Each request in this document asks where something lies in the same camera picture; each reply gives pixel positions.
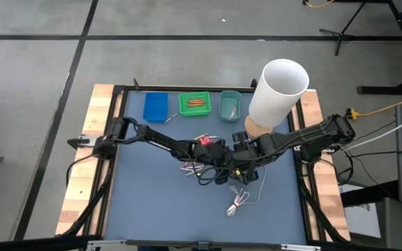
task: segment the gray floor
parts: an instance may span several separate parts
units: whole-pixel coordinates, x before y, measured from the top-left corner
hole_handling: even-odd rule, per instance
[[[90,0],[0,1],[0,33],[80,34]],[[340,30],[357,4],[312,9],[300,1],[100,0],[90,34],[311,35]],[[348,30],[356,35],[401,35],[386,5],[367,4]],[[0,241],[10,238],[45,133],[66,81],[76,41],[0,41]],[[322,113],[360,112],[402,100],[360,96],[359,85],[394,86],[402,81],[402,43],[265,41],[88,41],[77,69],[59,133],[27,231],[27,238],[53,236],[65,193],[65,172],[75,151],[66,140],[79,135],[94,84],[248,86],[272,59],[305,67]],[[393,121],[393,111],[353,122],[359,135]],[[394,135],[353,153],[392,150]],[[336,154],[338,169],[348,163]],[[363,159],[379,182],[396,178],[394,156]],[[353,180],[372,185],[359,163]]]

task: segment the blue container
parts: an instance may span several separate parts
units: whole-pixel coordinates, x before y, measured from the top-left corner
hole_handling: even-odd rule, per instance
[[[144,119],[148,122],[164,122],[168,113],[168,93],[145,95]]]
[[[227,122],[240,118],[241,94],[238,91],[222,91],[220,94],[220,117]]]

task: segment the white cable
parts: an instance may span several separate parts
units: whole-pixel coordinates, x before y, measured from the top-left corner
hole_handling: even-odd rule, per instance
[[[265,175],[263,176],[262,184],[260,185],[260,190],[258,191],[258,198],[254,202],[246,202],[249,197],[251,196],[250,192],[247,192],[244,190],[244,188],[240,189],[240,191],[237,190],[237,188],[234,185],[230,186],[231,191],[233,191],[237,196],[234,199],[234,203],[229,207],[229,209],[226,211],[226,214],[229,217],[232,217],[235,214],[235,211],[237,208],[241,205],[246,205],[246,204],[256,204],[258,201],[260,201],[260,195],[262,194],[262,188],[263,184],[265,183],[266,179],[266,166],[263,167],[265,169]]]
[[[392,133],[392,132],[398,130],[399,128],[402,128],[402,124],[399,125],[399,126],[397,126],[397,127],[395,127],[395,128],[393,128],[393,129],[391,129],[390,131],[388,131],[388,132],[386,132],[386,133],[384,133],[384,134],[382,134],[382,135],[379,135],[379,136],[377,136],[377,137],[374,137],[373,139],[369,139],[369,140],[367,140],[367,141],[365,141],[365,142],[361,142],[361,143],[359,143],[359,144],[355,144],[354,146],[351,146],[351,147],[349,147],[349,148],[347,148],[347,149],[345,149],[345,150],[343,150],[343,151],[348,151],[348,150],[354,149],[354,148],[356,148],[356,147],[358,147],[358,146],[362,146],[363,144],[367,144],[367,143],[373,142],[373,141],[375,141],[375,140],[377,140],[377,139],[380,139],[380,138],[384,137],[385,135],[388,135],[389,133]]]

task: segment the cardboard tube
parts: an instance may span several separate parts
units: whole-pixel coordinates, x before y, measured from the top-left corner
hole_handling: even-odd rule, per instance
[[[308,84],[308,73],[298,63],[288,59],[269,62],[263,68],[252,97],[249,115],[259,126],[277,126],[300,99]]]

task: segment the blue box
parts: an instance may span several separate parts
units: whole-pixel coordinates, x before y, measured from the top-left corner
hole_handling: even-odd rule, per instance
[[[168,113],[168,93],[147,93],[144,119],[148,122],[164,122]]]

